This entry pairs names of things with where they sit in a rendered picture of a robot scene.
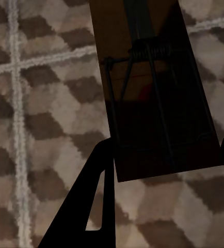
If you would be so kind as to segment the mousetrap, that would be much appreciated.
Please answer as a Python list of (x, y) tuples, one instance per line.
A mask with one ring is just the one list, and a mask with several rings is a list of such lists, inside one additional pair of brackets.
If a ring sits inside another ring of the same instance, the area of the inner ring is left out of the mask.
[(224, 165), (178, 0), (89, 0), (118, 182)]

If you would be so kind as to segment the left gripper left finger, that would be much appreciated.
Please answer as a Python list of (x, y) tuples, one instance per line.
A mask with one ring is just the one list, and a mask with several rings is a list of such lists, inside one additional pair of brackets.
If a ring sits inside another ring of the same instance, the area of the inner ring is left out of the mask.
[[(85, 230), (102, 171), (102, 227)], [(113, 137), (95, 146), (38, 248), (116, 248)]]

